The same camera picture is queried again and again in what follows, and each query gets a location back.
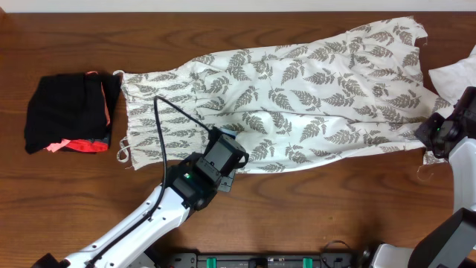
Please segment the white fern print garment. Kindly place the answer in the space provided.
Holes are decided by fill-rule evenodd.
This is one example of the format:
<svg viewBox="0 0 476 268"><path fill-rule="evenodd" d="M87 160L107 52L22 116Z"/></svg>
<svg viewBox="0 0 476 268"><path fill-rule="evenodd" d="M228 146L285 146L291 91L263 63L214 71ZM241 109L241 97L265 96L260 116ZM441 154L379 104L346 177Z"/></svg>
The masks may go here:
<svg viewBox="0 0 476 268"><path fill-rule="evenodd" d="M421 147L414 133L452 105L423 85L411 17L314 42L221 51L170 71L123 73L127 131L118 160L134 169L201 153L208 130L237 132L247 173L305 170Z"/></svg>

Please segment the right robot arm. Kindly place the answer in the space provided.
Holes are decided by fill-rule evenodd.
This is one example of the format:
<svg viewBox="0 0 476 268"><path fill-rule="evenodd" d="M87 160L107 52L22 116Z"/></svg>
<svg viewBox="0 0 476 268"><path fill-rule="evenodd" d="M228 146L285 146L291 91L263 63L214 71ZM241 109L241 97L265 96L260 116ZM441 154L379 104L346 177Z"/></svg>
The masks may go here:
<svg viewBox="0 0 476 268"><path fill-rule="evenodd" d="M474 267L475 250L475 87L465 89L447 118L435 112L415 136L453 174L453 214L413 249L380 244L371 255L371 268Z"/></svg>

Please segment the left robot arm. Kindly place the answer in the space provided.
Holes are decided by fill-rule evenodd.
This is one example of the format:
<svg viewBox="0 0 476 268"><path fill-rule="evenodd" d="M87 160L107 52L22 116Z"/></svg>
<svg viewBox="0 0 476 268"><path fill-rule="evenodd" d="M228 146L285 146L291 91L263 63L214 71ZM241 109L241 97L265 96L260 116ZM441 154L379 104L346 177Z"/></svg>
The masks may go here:
<svg viewBox="0 0 476 268"><path fill-rule="evenodd" d="M127 267L194 212L206 208L222 180L249 159L237 133L214 127L203 154L192 153L168 167L164 181L129 216L89 246L58 261L48 253L33 268Z"/></svg>

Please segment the plain white cloth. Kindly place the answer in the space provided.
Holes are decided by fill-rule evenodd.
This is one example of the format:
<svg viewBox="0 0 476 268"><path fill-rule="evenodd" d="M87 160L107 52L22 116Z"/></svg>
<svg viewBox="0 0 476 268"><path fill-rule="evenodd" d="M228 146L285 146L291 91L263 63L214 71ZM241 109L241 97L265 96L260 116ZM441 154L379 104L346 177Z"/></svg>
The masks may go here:
<svg viewBox="0 0 476 268"><path fill-rule="evenodd" d="M449 66L428 71L438 95L455 105L467 87L475 87L475 48L470 55Z"/></svg>

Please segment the folded black and coral garment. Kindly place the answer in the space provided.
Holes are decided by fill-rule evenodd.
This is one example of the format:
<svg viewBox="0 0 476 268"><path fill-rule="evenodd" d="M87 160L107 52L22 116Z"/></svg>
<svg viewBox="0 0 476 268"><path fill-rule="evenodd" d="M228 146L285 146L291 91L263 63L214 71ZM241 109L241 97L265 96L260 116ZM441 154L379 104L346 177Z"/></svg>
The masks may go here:
<svg viewBox="0 0 476 268"><path fill-rule="evenodd" d="M97 71L42 77L28 104L25 151L107 151L120 85Z"/></svg>

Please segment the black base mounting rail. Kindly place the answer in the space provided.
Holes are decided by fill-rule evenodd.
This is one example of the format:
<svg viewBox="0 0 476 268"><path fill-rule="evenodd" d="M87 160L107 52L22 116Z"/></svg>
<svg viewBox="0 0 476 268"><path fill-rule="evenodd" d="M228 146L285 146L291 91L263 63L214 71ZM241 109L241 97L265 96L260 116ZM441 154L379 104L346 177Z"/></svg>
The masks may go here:
<svg viewBox="0 0 476 268"><path fill-rule="evenodd" d="M164 258L160 268L354 268L369 267L370 248L357 251L333 240L320 252L309 254L205 254L180 252Z"/></svg>

